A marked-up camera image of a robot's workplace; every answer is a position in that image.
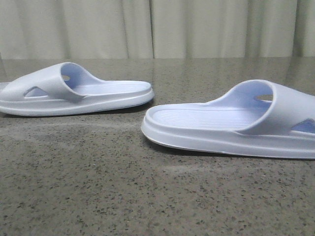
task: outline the white curtain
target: white curtain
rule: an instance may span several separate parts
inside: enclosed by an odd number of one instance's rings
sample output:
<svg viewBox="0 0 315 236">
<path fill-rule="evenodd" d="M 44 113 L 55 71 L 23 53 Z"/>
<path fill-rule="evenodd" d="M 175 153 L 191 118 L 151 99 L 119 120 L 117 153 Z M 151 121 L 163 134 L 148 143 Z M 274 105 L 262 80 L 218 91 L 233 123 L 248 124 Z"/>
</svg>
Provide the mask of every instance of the white curtain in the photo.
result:
<svg viewBox="0 0 315 236">
<path fill-rule="evenodd" d="M 0 0 L 2 59 L 315 56 L 315 0 Z"/>
</svg>

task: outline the speckled gray surface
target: speckled gray surface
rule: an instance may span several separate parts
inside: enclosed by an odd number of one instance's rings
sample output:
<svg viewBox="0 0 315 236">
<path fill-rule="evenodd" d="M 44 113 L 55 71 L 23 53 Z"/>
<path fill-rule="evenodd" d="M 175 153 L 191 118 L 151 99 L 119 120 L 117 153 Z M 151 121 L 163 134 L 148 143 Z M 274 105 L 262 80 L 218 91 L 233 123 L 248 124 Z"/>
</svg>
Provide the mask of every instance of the speckled gray surface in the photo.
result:
<svg viewBox="0 0 315 236">
<path fill-rule="evenodd" d="M 160 147 L 152 105 L 206 102 L 247 79 L 315 95 L 315 58 L 72 60 L 153 84 L 153 102 L 97 114 L 0 113 L 0 235 L 315 235 L 315 161 Z M 0 82 L 61 60 L 0 61 Z"/>
</svg>

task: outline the foam sandal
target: foam sandal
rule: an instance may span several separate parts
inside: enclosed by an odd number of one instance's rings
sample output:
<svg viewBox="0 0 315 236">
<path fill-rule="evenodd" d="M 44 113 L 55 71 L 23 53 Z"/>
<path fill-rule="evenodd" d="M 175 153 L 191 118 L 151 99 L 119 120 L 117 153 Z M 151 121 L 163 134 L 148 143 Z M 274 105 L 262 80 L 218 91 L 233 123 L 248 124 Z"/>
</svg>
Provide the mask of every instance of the foam sandal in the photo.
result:
<svg viewBox="0 0 315 236">
<path fill-rule="evenodd" d="M 0 84 L 0 111 L 19 116 L 59 116 L 138 106 L 154 96 L 143 81 L 104 81 L 65 62 Z"/>
<path fill-rule="evenodd" d="M 271 101 L 261 98 L 270 94 Z M 150 108 L 142 132 L 172 148 L 278 158 L 315 158 L 315 97 L 249 80 L 207 103 Z"/>
</svg>

